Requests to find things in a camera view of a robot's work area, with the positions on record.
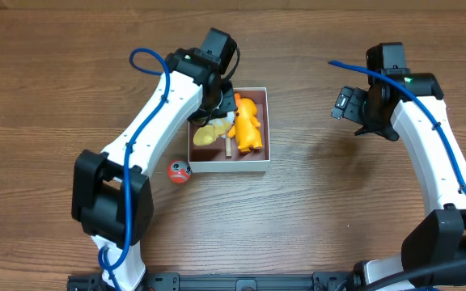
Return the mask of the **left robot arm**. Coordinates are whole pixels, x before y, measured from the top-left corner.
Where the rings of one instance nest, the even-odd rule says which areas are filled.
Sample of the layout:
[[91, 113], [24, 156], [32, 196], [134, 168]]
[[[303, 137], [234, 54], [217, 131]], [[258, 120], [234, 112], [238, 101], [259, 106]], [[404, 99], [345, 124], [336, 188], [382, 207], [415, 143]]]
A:
[[227, 67], [239, 60], [236, 46], [143, 52], [162, 66], [153, 95], [114, 141], [99, 153], [84, 150], [74, 163], [71, 215], [98, 247], [91, 290], [147, 288], [140, 241], [154, 212], [152, 172], [183, 123], [219, 116], [231, 94]]

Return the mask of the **white plush duck toy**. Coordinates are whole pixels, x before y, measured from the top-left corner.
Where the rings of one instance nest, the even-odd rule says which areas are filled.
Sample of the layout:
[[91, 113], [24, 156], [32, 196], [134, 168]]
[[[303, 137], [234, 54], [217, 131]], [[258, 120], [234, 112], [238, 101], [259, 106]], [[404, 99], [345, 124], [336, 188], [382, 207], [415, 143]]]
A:
[[207, 125], [200, 127], [193, 136], [195, 146], [207, 146], [219, 137], [225, 137], [234, 124], [235, 113], [228, 112], [225, 117], [212, 119]]

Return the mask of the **orange dog figurine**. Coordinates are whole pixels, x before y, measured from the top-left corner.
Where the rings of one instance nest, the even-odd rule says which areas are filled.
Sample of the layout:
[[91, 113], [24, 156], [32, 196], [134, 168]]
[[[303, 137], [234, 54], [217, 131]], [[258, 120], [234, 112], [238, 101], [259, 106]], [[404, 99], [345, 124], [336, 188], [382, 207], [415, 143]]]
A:
[[249, 98], [242, 97], [240, 93], [235, 93], [235, 104], [237, 110], [234, 124], [227, 132], [227, 138], [235, 139], [241, 154], [262, 149], [261, 123], [256, 118], [258, 110], [255, 103]]

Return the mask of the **small wooden rattle drum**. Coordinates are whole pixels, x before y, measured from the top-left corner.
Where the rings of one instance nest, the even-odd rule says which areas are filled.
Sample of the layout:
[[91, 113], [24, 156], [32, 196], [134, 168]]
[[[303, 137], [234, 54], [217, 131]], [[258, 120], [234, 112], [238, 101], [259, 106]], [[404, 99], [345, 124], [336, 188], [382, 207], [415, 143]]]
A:
[[226, 158], [232, 157], [231, 139], [229, 137], [225, 139], [225, 154]]

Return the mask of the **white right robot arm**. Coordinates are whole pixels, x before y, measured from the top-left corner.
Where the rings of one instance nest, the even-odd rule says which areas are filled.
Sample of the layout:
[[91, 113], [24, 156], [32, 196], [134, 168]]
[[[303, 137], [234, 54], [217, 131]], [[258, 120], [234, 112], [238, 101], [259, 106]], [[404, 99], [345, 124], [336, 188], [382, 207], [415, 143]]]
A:
[[368, 72], [369, 90], [345, 86], [332, 115], [402, 140], [423, 195], [426, 216], [399, 254], [359, 264], [349, 290], [412, 290], [466, 285], [466, 161], [451, 130], [433, 74]]

